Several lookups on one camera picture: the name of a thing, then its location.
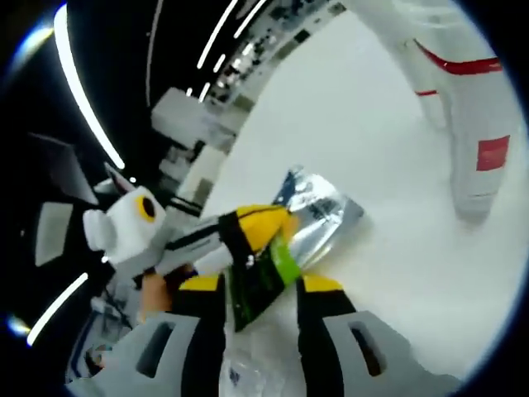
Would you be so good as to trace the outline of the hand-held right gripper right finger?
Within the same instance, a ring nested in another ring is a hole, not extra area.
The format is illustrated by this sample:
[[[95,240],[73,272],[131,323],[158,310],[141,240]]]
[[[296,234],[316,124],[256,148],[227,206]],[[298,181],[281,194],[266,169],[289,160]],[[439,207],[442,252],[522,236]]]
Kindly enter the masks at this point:
[[[335,280],[303,275],[296,284],[298,350],[309,396],[452,396],[459,381],[436,375],[410,342],[359,311]]]

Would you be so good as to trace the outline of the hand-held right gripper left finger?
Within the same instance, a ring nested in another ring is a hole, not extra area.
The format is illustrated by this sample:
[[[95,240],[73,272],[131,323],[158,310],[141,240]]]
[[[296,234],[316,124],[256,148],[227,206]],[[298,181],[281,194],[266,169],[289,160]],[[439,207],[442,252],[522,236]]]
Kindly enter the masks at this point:
[[[226,346],[225,280],[195,276],[158,313],[122,339],[94,376],[66,384],[68,396],[218,396]]]

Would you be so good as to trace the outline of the person's left hand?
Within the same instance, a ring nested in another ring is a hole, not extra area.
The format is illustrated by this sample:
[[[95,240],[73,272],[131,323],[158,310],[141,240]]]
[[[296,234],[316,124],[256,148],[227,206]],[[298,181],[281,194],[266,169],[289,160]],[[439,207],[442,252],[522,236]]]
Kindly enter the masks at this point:
[[[190,264],[182,265],[167,275],[160,275],[154,270],[146,271],[141,280],[138,323],[144,323],[154,314],[170,312],[173,308],[173,297],[180,285],[195,275],[196,272]]]

